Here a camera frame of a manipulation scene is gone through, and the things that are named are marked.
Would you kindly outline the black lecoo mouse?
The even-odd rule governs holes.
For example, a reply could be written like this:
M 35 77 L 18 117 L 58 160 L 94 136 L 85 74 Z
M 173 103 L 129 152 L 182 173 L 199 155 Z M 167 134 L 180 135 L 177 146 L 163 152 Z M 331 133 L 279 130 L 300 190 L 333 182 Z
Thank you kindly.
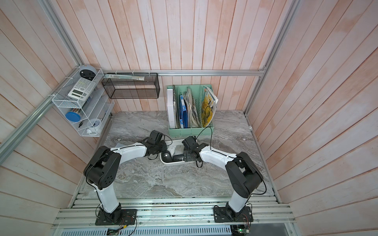
M 185 156 L 183 154 L 174 155 L 172 157 L 172 161 L 173 162 L 185 161 Z
M 171 153 L 168 150 L 162 152 L 161 153 L 161 160 L 164 163 L 171 163 L 172 162 Z

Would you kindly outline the white plastic storage box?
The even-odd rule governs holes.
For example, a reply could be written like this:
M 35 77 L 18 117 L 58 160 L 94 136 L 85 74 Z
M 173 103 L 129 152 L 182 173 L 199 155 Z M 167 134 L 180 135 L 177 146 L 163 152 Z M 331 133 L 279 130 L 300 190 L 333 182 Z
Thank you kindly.
M 197 157 L 190 154 L 182 142 L 183 139 L 166 141 L 167 150 L 158 155 L 164 165 L 175 166 L 197 161 Z

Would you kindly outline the grey white mouse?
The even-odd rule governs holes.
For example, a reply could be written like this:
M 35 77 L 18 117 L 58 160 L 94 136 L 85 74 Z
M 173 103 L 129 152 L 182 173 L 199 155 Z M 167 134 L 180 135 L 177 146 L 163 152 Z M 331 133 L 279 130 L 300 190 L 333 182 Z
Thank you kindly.
M 185 147 L 183 145 L 177 145 L 175 147 L 174 155 L 184 154 Z

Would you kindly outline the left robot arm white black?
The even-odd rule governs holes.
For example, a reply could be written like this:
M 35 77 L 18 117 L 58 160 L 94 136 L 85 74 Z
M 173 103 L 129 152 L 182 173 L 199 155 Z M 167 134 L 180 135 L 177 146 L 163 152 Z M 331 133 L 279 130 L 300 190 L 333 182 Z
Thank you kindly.
M 158 155 L 165 150 L 165 135 L 156 130 L 149 137 L 132 145 L 114 148 L 101 146 L 97 149 L 83 175 L 87 184 L 95 189 L 100 201 L 99 213 L 108 222 L 116 223 L 122 217 L 122 207 L 113 186 L 120 164 L 140 157 Z

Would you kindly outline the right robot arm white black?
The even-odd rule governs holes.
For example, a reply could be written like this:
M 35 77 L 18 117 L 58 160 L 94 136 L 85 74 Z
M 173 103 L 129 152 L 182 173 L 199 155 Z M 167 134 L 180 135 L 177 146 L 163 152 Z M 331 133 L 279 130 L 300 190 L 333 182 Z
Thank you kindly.
M 190 157 L 199 162 L 207 162 L 224 169 L 233 187 L 231 199 L 225 207 L 213 208 L 216 222 L 236 222 L 252 216 L 247 206 L 252 193 L 263 183 L 263 176 L 245 152 L 227 153 L 212 149 L 206 143 L 198 144 L 194 136 L 182 141 Z

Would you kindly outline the grey newspapers stack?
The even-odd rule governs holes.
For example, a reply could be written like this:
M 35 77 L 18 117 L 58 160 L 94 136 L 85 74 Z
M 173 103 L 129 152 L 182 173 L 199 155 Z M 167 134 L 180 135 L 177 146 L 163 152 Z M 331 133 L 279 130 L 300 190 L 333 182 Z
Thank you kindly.
M 188 111 L 188 127 L 200 128 L 200 119 L 198 116 L 196 102 L 193 97 L 192 89 L 187 87 L 187 90 L 184 92 L 183 96 Z

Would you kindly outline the blue folder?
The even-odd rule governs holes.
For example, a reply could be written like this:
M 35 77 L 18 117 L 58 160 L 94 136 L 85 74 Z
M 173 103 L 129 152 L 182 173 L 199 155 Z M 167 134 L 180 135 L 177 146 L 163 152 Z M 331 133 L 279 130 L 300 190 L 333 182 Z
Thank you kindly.
M 179 107 L 180 108 L 180 114 L 179 114 L 180 127 L 188 128 L 188 111 L 187 111 L 187 106 L 186 106 L 186 103 L 182 94 L 180 95 L 179 102 L 180 102 L 180 107 Z

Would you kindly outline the yellow magazine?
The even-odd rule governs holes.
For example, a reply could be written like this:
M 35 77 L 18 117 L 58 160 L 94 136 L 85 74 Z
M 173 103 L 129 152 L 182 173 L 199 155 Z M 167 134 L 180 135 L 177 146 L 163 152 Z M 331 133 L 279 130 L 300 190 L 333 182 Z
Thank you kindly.
M 213 120 L 217 109 L 218 98 L 208 86 L 203 87 L 203 99 L 201 104 L 202 127 L 208 127 Z

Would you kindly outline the white round alarm clock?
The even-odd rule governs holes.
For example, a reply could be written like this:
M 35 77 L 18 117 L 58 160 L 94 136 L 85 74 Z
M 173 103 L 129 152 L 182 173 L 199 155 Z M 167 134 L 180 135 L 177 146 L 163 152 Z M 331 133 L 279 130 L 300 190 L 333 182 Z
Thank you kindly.
M 91 119 L 86 124 L 86 133 L 88 135 L 97 135 L 102 121 L 100 119 Z

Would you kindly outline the blue lid jar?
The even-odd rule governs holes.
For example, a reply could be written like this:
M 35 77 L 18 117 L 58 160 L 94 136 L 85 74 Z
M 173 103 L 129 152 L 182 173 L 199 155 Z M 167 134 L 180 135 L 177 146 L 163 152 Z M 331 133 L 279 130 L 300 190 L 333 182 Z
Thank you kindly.
M 70 122 L 76 123 L 76 122 L 79 122 L 79 121 L 81 120 L 80 112 L 81 112 L 81 109 L 73 108 L 73 109 L 70 109 L 70 110 L 65 114 L 65 117 L 66 117 L 67 120 L 69 120 Z

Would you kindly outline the white desk calculator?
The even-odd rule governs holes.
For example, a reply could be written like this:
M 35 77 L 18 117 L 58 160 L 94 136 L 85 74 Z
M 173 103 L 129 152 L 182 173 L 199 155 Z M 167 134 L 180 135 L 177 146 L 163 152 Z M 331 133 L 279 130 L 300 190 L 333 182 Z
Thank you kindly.
M 94 90 L 95 86 L 95 82 L 85 78 L 80 78 L 68 93 L 68 97 L 86 101 Z

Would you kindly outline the round grey black speaker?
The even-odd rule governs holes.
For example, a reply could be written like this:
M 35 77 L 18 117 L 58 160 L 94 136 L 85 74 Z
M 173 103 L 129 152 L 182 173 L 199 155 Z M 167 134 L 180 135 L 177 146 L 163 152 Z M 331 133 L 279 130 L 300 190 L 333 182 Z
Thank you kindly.
M 79 74 L 81 78 L 92 81 L 97 75 L 97 70 L 91 65 L 82 65 L 79 68 Z

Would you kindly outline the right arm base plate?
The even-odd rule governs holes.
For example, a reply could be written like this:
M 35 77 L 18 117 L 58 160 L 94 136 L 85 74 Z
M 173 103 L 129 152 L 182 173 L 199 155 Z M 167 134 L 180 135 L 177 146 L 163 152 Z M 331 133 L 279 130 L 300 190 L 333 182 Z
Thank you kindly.
M 234 212 L 230 207 L 213 207 L 214 221 L 216 223 L 228 222 L 247 222 L 254 221 L 252 210 L 249 206 L 245 206 L 240 212 Z

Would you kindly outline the aluminium rail base frame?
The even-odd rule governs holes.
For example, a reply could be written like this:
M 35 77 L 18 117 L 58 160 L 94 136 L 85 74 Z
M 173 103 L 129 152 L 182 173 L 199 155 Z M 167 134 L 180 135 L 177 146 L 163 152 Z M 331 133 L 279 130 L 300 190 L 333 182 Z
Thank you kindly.
M 136 209 L 137 227 L 214 225 L 214 206 L 225 206 L 228 197 L 209 198 L 120 198 L 124 209 Z M 95 211 L 99 201 L 78 198 L 71 208 L 61 209 L 53 229 L 96 228 Z M 274 196 L 253 196 L 249 199 L 253 222 L 257 224 L 295 223 L 288 204 L 281 204 Z

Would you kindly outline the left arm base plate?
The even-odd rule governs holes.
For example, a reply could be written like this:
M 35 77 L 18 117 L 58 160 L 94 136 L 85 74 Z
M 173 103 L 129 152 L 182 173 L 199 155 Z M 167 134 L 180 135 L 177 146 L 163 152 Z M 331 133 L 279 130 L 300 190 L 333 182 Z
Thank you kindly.
M 137 209 L 117 209 L 113 213 L 107 213 L 100 210 L 95 222 L 96 226 L 110 225 L 134 225 L 137 215 Z

